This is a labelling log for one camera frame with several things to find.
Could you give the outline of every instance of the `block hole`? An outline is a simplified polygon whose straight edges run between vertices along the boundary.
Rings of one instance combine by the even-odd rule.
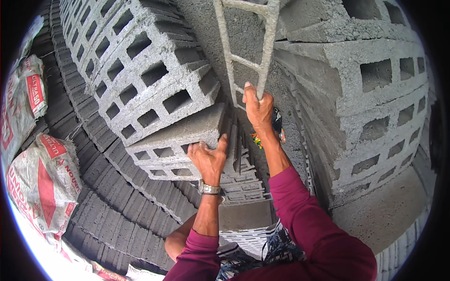
[[[160,33],[175,33],[180,35],[186,35],[183,25],[174,22],[156,22],[156,28]]]
[[[199,59],[201,59],[201,60],[206,59],[205,53],[203,52],[202,49],[197,49],[196,53],[197,53]]]
[[[419,74],[425,71],[425,60],[423,58],[417,58],[417,67],[419,70]]]
[[[70,23],[69,28],[67,29],[67,34],[70,34],[71,30],[72,30],[72,23]]]
[[[92,75],[92,71],[94,71],[94,62],[92,59],[89,60],[89,63],[86,66],[86,75],[90,78]]]
[[[408,121],[413,119],[414,114],[414,105],[411,104],[404,110],[400,111],[398,114],[398,121],[397,121],[397,127],[402,126],[403,124],[406,124]]]
[[[392,23],[402,24],[406,26],[405,19],[403,18],[403,14],[400,11],[400,8],[385,1],[384,5],[387,8],[387,12],[389,13],[389,17],[391,18]]]
[[[123,70],[123,64],[120,59],[116,59],[116,61],[111,65],[108,70],[108,77],[111,81],[114,81],[114,78]]]
[[[425,109],[425,97],[419,100],[419,105],[417,106],[417,113]]]
[[[120,109],[116,105],[116,103],[112,103],[111,106],[106,110],[106,114],[108,115],[109,119],[112,120],[114,117],[116,117],[117,114],[119,114]]]
[[[389,171],[385,172],[385,173],[380,177],[380,179],[378,180],[378,182],[381,182],[381,181],[385,180],[387,177],[389,177],[390,175],[392,175],[392,174],[394,173],[394,171],[395,171],[395,168],[397,168],[397,167],[394,167],[394,168],[390,169]]]
[[[392,156],[400,153],[403,150],[403,146],[405,145],[405,140],[402,140],[401,142],[399,142],[398,144],[394,145],[393,147],[391,147],[391,149],[389,149],[389,153],[387,155],[387,158],[391,158]]]
[[[155,176],[167,176],[166,172],[164,172],[163,170],[150,170],[150,173]]]
[[[64,23],[67,23],[67,19],[69,19],[69,14],[67,14],[67,16],[64,19]]]
[[[213,89],[214,86],[217,84],[217,76],[214,73],[214,70],[211,68],[205,76],[198,82],[198,85],[200,89],[202,90],[203,94],[206,96],[209,94]]]
[[[131,124],[129,124],[127,127],[123,128],[121,133],[126,139],[128,139],[135,132],[136,132],[136,130],[133,128],[133,126],[131,126]]]
[[[114,33],[116,35],[119,35],[119,33],[122,31],[122,29],[130,22],[130,20],[133,19],[133,14],[130,10],[127,10],[123,13],[123,15],[120,17],[119,21],[112,27],[114,30]]]
[[[172,148],[170,148],[170,147],[155,148],[155,149],[153,149],[153,152],[155,152],[156,156],[158,156],[160,158],[170,157],[170,156],[174,156],[175,155],[173,153]]]
[[[126,87],[120,94],[120,100],[123,102],[123,105],[126,105],[132,98],[134,98],[138,94],[138,90],[130,84]]]
[[[413,58],[400,59],[400,80],[407,80],[414,77],[414,60]]]
[[[90,6],[87,6],[87,9],[86,9],[85,13],[83,14],[83,16],[80,19],[81,25],[84,24],[84,22],[86,21],[87,17],[89,16],[89,13],[90,13]]]
[[[156,81],[161,79],[164,75],[169,73],[163,62],[158,62],[157,64],[151,66],[144,73],[142,73],[142,81],[144,81],[147,87],[153,85]]]
[[[189,169],[172,169],[172,173],[176,176],[192,176],[192,172]]]
[[[188,154],[188,147],[189,147],[190,143],[187,144],[183,144],[181,146],[181,148],[183,149],[183,151],[186,153],[186,155]]]
[[[375,0],[342,0],[342,4],[351,18],[381,19]]]
[[[150,160],[150,155],[146,151],[136,152],[135,156],[138,160]]]
[[[376,155],[374,157],[371,157],[369,159],[366,159],[364,161],[359,162],[358,164],[355,164],[353,166],[353,169],[351,171],[351,174],[359,174],[364,170],[369,169],[370,167],[372,167],[373,165],[376,165],[378,163],[378,158],[380,157],[380,155]]]
[[[382,119],[375,119],[363,126],[360,140],[375,140],[384,136],[389,126],[389,116]]]
[[[78,7],[76,8],[75,13],[73,14],[74,18],[77,16],[78,12],[80,11],[81,4],[83,4],[83,1],[80,1],[80,3],[78,4]]]
[[[180,109],[192,102],[191,96],[189,96],[188,91],[181,90],[180,92],[174,94],[169,97],[165,101],[162,102],[167,112],[171,114],[177,109]]]
[[[139,2],[141,3],[142,7],[153,8],[160,11],[172,13],[172,6],[170,6],[169,4],[165,4],[162,2],[153,2],[149,0],[139,0]]]
[[[411,160],[412,156],[413,154],[411,153],[408,157],[406,157],[405,160],[403,160],[403,162],[401,163],[400,167],[405,166]]]
[[[104,17],[106,15],[106,13],[109,11],[109,9],[111,9],[111,7],[113,6],[114,2],[116,2],[116,0],[108,0],[105,5],[103,5],[102,9],[100,10],[100,13],[102,14],[102,17]]]
[[[78,61],[81,60],[83,53],[84,53],[84,47],[83,47],[83,45],[81,45],[80,48],[78,49],[78,53],[76,54],[76,58],[78,59]]]
[[[86,40],[89,41],[92,35],[94,34],[95,30],[97,29],[97,23],[93,21],[89,27],[89,29],[86,32]]]
[[[363,63],[360,65],[360,69],[364,93],[392,83],[392,65],[390,59],[380,62]]]
[[[95,92],[97,93],[97,96],[101,98],[102,95],[105,93],[106,89],[107,86],[105,82],[101,81]]]
[[[200,60],[195,48],[180,48],[175,50],[175,56],[181,65]]]
[[[147,37],[147,33],[142,32],[141,34],[137,35],[133,43],[128,46],[128,48],[126,49],[126,53],[131,59],[133,59],[145,48],[150,46],[151,43],[151,40]]]
[[[143,128],[146,128],[148,125],[159,120],[158,114],[153,109],[150,109],[141,117],[138,118],[139,124],[142,125]]]
[[[75,45],[75,42],[76,42],[77,38],[78,38],[78,29],[76,29],[76,30],[75,30],[75,33],[73,34],[73,37],[72,37],[72,46]]]
[[[103,54],[106,52],[106,49],[109,47],[109,40],[108,38],[104,37],[103,40],[100,42],[99,46],[95,50],[95,54],[98,58],[101,58]]]
[[[411,138],[409,139],[409,143],[412,143],[418,136],[419,136],[420,128],[414,131],[414,133],[411,134]]]
[[[355,189],[356,190],[366,190],[366,189],[369,189],[369,186],[370,186],[370,183],[361,184],[361,185],[358,185]]]

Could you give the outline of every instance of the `right hand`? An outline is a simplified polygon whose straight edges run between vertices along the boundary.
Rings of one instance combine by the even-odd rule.
[[[261,130],[272,130],[274,98],[271,94],[264,92],[262,100],[258,100],[256,88],[250,82],[246,82],[242,102],[246,105],[247,118],[257,133]]]

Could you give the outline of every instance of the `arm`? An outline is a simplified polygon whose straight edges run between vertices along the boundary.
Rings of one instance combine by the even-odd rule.
[[[328,278],[340,280],[374,279],[377,265],[372,250],[332,222],[316,198],[310,196],[281,148],[271,125],[273,97],[264,93],[263,99],[258,101],[250,83],[244,91],[247,116],[267,157],[276,213],[294,243],[305,251],[308,258],[306,272],[315,272],[316,277],[326,273]]]
[[[188,157],[199,170],[207,185],[219,186],[225,165],[227,136],[219,139],[218,148],[211,150],[200,142],[188,147]],[[215,280],[220,269],[219,196],[202,195],[197,215],[193,219],[183,252],[164,280]]]

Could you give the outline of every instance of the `concrete floor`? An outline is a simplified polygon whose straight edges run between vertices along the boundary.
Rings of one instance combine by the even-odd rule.
[[[411,226],[426,202],[422,183],[410,166],[373,192],[331,211],[337,226],[378,254]]]

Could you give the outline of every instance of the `left hand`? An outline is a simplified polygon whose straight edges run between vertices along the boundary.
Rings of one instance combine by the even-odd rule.
[[[209,149],[206,142],[190,144],[188,147],[188,157],[202,175],[202,179],[207,185],[219,186],[221,174],[224,169],[228,144],[227,135],[223,134],[219,139],[217,149]]]

